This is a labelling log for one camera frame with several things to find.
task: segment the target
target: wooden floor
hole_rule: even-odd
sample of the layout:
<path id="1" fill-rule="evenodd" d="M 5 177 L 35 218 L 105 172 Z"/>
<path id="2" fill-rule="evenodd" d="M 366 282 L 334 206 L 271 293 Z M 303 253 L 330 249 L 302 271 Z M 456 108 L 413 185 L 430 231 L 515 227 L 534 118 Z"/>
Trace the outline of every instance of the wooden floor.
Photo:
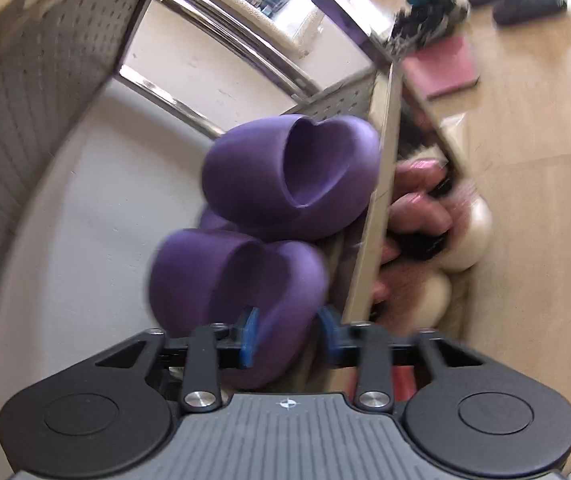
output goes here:
<path id="1" fill-rule="evenodd" d="M 373 0 L 396 11 L 404 0 Z M 439 100 L 465 112 L 470 171 L 495 236 L 475 271 L 472 346 L 571 401 L 571 0 L 569 13 L 498 31 L 491 10 L 463 27 L 481 82 Z"/>

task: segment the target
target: gray perforated panel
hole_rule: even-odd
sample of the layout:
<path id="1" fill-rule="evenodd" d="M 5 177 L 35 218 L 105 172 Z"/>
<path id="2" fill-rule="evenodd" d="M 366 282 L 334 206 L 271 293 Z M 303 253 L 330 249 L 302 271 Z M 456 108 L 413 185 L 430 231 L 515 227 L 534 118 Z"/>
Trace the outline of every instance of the gray perforated panel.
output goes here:
<path id="1" fill-rule="evenodd" d="M 314 96 L 309 103 L 297 105 L 286 113 L 307 115 L 317 121 L 342 114 L 368 120 L 375 78 L 374 70 L 366 70 L 331 86 Z"/>
<path id="2" fill-rule="evenodd" d="M 16 480 L 33 480 L 21 473 Z M 118 480 L 457 480 L 418 455 L 386 415 L 343 396 L 236 394 L 188 416 L 171 442 Z M 561 480 L 550 473 L 546 480 Z"/>
<path id="3" fill-rule="evenodd" d="M 0 266 L 30 194 L 112 75 L 144 1 L 59 0 L 6 38 L 0 51 Z M 22 9 L 24 0 L 11 2 L 0 31 L 20 24 Z"/>

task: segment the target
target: silver bolt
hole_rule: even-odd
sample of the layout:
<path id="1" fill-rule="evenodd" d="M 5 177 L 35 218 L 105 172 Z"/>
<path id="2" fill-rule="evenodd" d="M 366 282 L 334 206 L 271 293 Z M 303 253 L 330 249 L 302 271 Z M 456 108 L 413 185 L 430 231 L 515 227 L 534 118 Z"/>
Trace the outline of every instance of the silver bolt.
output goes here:
<path id="1" fill-rule="evenodd" d="M 366 392 L 359 395 L 359 402 L 368 408 L 382 408 L 390 402 L 390 396 L 383 392 Z"/>
<path id="2" fill-rule="evenodd" d="M 193 408 L 207 408 L 214 404 L 216 397 L 210 392 L 190 392 L 185 396 L 185 403 Z"/>

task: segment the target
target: purple clog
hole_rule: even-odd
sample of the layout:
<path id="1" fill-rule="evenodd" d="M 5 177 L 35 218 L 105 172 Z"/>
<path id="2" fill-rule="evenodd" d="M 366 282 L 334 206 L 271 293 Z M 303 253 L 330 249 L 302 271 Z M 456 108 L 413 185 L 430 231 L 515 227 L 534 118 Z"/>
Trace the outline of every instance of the purple clog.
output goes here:
<path id="1" fill-rule="evenodd" d="M 154 316 L 172 337 L 234 323 L 243 307 L 257 306 L 254 366 L 226 375 L 232 386 L 257 388 L 283 374 L 301 351 L 327 289 L 323 258 L 306 243 L 187 229 L 161 245 L 148 292 Z"/>
<path id="2" fill-rule="evenodd" d="M 202 186 L 214 224 L 201 222 L 230 230 L 237 224 L 266 241 L 324 238 L 363 212 L 378 171 L 379 136 L 356 117 L 251 121 L 205 157 Z"/>

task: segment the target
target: circular black cover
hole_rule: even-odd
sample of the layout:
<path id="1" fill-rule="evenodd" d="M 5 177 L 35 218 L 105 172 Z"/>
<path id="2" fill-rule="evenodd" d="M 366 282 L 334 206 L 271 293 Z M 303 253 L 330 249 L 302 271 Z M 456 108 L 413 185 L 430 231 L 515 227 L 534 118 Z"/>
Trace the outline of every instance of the circular black cover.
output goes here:
<path id="1" fill-rule="evenodd" d="M 14 470 L 95 478 L 140 462 L 168 435 L 167 402 L 129 369 L 80 366 L 12 397 L 0 442 Z"/>
<path id="2" fill-rule="evenodd" d="M 571 451 L 571 405 L 499 364 L 446 368 L 405 409 L 412 441 L 436 462 L 486 478 L 561 466 Z"/>

